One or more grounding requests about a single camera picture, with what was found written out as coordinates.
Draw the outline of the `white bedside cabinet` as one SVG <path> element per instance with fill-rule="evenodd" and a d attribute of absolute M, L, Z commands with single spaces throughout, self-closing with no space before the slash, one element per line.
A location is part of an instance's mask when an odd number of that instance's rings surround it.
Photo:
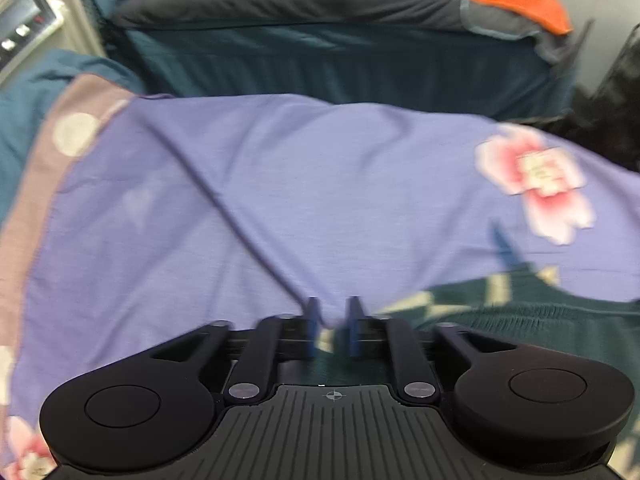
<path fill-rule="evenodd" d="M 103 56 L 86 0 L 1 0 L 1 85 L 62 49 Z"/>

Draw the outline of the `white bedside control panel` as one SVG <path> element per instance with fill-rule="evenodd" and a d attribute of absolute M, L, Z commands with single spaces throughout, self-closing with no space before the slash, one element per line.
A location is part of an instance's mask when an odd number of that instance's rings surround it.
<path fill-rule="evenodd" d="M 64 24 L 60 0 L 9 0 L 1 8 L 1 79 Z"/>

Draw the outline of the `purple floral bed sheet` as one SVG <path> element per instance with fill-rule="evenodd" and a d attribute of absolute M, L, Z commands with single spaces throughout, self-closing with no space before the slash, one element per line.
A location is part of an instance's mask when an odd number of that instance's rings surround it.
<path fill-rule="evenodd" d="M 378 384 L 227 402 L 228 335 L 333 273 L 592 263 L 639 274 L 639 177 L 533 127 L 306 96 L 44 112 L 1 225 L 6 479 L 634 479 L 639 381 L 452 323 L 436 404 Z"/>

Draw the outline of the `green cream checkered sweater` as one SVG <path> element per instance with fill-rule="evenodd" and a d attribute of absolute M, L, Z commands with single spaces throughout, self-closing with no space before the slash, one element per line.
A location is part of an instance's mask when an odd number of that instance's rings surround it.
<path fill-rule="evenodd" d="M 316 296 L 326 326 L 310 361 L 288 362 L 280 376 L 293 384 L 378 384 L 386 374 L 372 361 L 348 357 L 346 301 L 357 296 L 367 314 L 403 318 L 418 330 L 452 323 L 480 332 L 584 356 L 639 380 L 639 274 L 599 270 L 592 263 L 491 263 L 436 276 L 420 264 L 333 273 Z"/>

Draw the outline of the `teal blue duvet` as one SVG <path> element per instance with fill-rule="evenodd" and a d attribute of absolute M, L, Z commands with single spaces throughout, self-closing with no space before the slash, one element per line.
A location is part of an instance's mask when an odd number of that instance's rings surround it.
<path fill-rule="evenodd" d="M 115 22 L 120 0 L 86 0 L 105 54 L 51 50 L 1 93 L 1 207 L 9 210 L 36 127 L 76 75 L 173 96 L 294 93 L 492 118 L 553 116 L 570 102 L 578 52 L 550 64 L 533 39 L 379 24 L 151 28 Z"/>

